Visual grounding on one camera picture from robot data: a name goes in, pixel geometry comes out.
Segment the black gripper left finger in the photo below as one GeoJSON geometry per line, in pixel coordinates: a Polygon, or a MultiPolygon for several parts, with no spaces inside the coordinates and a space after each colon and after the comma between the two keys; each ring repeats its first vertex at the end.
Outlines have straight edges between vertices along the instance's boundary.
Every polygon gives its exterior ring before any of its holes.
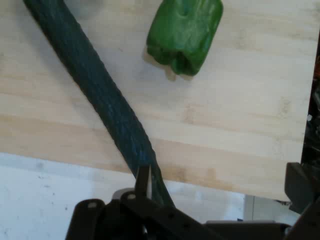
{"type": "Polygon", "coordinates": [[[67,240],[213,240],[215,233],[172,207],[152,201],[151,168],[139,168],[134,188],[115,192],[108,203],[79,202],[66,234],[67,240]]]}

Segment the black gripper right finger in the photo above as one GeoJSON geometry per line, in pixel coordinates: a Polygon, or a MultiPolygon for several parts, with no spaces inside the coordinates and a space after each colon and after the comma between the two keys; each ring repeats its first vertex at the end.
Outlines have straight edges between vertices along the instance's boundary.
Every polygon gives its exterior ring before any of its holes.
{"type": "Polygon", "coordinates": [[[284,191],[294,212],[300,214],[286,240],[320,238],[320,181],[298,162],[286,165],[284,191]]]}

